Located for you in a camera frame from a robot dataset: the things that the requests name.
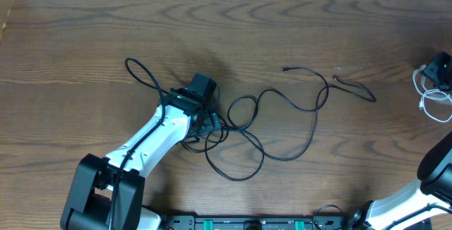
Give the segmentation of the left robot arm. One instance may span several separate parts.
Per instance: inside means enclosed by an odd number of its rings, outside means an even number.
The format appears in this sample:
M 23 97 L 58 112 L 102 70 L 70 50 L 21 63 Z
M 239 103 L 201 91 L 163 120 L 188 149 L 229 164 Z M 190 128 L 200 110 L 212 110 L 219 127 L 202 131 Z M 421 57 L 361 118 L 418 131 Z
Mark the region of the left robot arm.
M 60 219 L 62 229 L 158 229 L 162 217 L 143 206 L 145 180 L 178 142 L 220 128 L 211 102 L 216 82 L 200 73 L 173 89 L 153 117 L 121 147 L 79 162 Z

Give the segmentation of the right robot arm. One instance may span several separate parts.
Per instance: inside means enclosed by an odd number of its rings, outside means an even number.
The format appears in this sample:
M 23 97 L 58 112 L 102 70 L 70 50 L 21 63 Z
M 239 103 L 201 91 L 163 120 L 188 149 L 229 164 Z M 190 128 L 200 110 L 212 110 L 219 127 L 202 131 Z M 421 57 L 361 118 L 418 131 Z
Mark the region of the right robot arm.
M 420 94 L 419 108 L 429 118 L 425 101 L 451 102 L 451 55 L 439 52 L 412 74 Z M 424 221 L 451 213 L 451 134 L 440 140 L 422 159 L 417 178 L 382 200 L 370 200 L 350 216 L 344 229 L 430 229 Z

